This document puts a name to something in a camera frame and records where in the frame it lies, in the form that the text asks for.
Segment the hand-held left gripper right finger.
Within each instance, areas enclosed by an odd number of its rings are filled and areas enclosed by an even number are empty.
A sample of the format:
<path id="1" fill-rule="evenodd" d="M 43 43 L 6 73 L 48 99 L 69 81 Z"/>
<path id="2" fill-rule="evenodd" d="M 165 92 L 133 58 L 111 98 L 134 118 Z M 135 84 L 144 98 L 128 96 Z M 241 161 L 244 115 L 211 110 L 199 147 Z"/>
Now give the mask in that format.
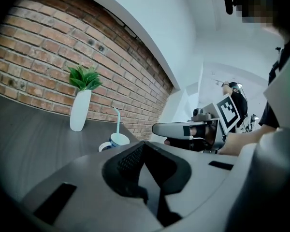
<path id="1" fill-rule="evenodd" d="M 144 144 L 145 165 L 164 195 L 180 193 L 191 177 L 190 164 L 150 142 Z"/>

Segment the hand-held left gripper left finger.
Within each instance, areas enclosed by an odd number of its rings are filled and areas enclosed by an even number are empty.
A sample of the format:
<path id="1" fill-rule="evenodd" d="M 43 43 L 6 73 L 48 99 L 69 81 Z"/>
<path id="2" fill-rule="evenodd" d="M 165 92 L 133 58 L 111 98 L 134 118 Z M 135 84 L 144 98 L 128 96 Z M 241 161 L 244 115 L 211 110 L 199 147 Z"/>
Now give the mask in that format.
<path id="1" fill-rule="evenodd" d="M 141 169 L 145 163 L 144 141 L 111 157 L 102 167 L 106 184 L 118 195 L 128 198 L 147 198 L 147 190 L 139 186 Z"/>

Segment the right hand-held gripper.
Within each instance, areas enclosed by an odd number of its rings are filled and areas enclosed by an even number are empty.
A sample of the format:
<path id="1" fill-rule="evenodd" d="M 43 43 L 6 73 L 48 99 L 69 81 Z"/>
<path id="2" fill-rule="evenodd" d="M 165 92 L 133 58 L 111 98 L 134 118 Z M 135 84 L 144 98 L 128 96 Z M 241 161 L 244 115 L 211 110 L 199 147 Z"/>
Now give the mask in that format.
<path id="1" fill-rule="evenodd" d="M 222 100 L 210 103 L 193 111 L 193 116 L 187 122 L 156 123 L 152 133 L 166 137 L 165 145 L 190 151 L 215 154 L 226 142 L 229 131 L 234 128 L 240 116 L 229 94 Z M 195 140 L 190 135 L 191 126 L 207 125 L 215 129 L 215 142 L 212 145 Z"/>

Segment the person's right hand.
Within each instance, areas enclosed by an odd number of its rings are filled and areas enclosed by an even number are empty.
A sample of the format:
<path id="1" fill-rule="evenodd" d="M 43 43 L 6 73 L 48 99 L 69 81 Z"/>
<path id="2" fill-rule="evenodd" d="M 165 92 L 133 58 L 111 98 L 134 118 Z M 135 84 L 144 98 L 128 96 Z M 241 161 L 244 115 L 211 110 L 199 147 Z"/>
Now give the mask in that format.
<path id="1" fill-rule="evenodd" d="M 209 145 L 212 145 L 215 142 L 216 131 L 211 126 L 207 125 L 191 126 L 189 130 L 190 135 L 195 140 L 201 140 L 202 142 L 206 142 Z"/>

